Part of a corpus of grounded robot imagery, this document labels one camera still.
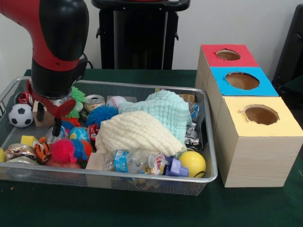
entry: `bottle label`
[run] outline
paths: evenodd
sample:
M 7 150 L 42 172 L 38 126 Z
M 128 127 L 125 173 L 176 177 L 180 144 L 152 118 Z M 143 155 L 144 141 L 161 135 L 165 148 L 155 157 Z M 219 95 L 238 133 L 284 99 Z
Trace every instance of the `bottle label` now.
M 117 172 L 128 173 L 127 159 L 126 159 L 128 153 L 129 153 L 128 151 L 117 150 L 114 160 L 115 169 Z

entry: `yellow ball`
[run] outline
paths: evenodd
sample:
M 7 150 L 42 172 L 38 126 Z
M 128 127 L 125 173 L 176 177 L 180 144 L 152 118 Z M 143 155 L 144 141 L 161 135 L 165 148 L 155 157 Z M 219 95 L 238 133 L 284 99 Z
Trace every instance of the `yellow ball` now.
M 184 152 L 179 158 L 182 166 L 187 167 L 188 177 L 200 178 L 206 171 L 206 162 L 202 155 L 195 151 Z

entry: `wire mesh bin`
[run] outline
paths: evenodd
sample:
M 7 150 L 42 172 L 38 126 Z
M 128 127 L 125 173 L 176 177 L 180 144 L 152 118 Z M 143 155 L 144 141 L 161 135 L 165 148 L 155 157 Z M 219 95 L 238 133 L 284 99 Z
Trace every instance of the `wire mesh bin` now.
M 13 143 L 20 143 L 22 135 L 31 135 L 40 138 L 45 136 L 49 129 L 49 127 L 38 128 L 34 124 L 28 128 L 21 129 L 9 124 L 8 114 L 14 105 L 15 95 L 26 90 L 28 79 L 29 77 L 16 79 L 0 96 L 0 145 L 4 150 Z M 202 138 L 204 139 L 204 146 L 199 150 L 199 153 L 203 155 L 206 161 L 206 172 L 203 178 L 143 175 L 17 163 L 0 163 L 0 180 L 197 196 L 207 183 L 217 177 L 218 171 L 209 105 L 207 95 L 204 91 L 195 88 L 155 87 L 97 81 L 79 81 L 74 85 L 86 95 L 97 94 L 105 98 L 108 96 L 124 96 L 133 99 L 135 97 L 138 102 L 144 101 L 148 95 L 155 92 L 156 88 L 164 88 L 176 94 L 194 95 L 200 107 L 196 131 L 199 138 L 201 140 Z

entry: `circular hole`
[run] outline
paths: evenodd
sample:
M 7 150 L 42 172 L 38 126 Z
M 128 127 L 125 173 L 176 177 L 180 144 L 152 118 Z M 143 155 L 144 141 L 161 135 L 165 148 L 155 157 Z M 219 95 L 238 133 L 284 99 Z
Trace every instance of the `circular hole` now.
M 237 52 L 228 49 L 220 50 L 216 53 L 216 55 L 218 58 L 227 61 L 236 61 L 241 58 Z
M 264 105 L 249 106 L 244 112 L 250 121 L 258 124 L 270 125 L 279 120 L 276 111 Z
M 260 84 L 257 78 L 244 72 L 233 72 L 228 74 L 225 78 L 230 85 L 242 90 L 252 90 Z

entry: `red soda can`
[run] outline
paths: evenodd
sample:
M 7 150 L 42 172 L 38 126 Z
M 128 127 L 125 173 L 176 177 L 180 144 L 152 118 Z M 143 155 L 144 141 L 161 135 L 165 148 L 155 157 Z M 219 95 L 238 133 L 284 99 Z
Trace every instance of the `red soda can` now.
M 20 104 L 28 104 L 30 106 L 34 105 L 33 98 L 28 91 L 22 92 L 19 96 Z
M 87 128 L 87 134 L 89 136 L 90 143 L 92 144 L 93 148 L 96 149 L 96 136 L 99 132 L 99 127 L 97 124 L 92 124 Z

